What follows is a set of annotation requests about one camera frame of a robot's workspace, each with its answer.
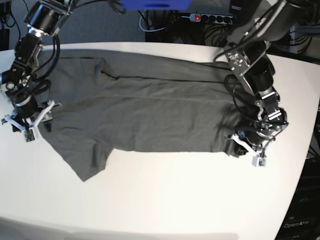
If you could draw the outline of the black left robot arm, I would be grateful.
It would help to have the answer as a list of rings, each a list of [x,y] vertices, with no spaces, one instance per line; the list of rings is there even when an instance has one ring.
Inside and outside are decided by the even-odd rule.
[[[273,86],[275,69],[267,50],[317,4],[318,0],[278,0],[257,16],[262,1],[244,1],[223,52],[215,57],[227,59],[232,74],[224,85],[244,119],[230,136],[237,144],[237,156],[252,153],[254,159],[265,160],[268,145],[288,126],[287,113],[279,106],[280,96]]]

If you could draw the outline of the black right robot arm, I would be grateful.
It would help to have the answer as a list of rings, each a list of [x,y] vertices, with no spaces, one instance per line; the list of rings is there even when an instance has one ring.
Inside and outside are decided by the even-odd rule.
[[[20,38],[14,50],[14,61],[10,69],[0,74],[0,86],[12,104],[12,114],[5,115],[2,123],[9,123],[13,132],[20,132],[28,141],[34,139],[35,130],[41,122],[50,122],[51,110],[56,106],[53,100],[42,104],[36,97],[51,87],[48,76],[60,58],[61,44],[58,33],[74,10],[93,4],[93,1],[79,3],[77,0],[38,0],[24,18],[28,27],[25,37]],[[44,48],[43,37],[52,37],[50,68],[37,76],[43,66],[38,56]]]

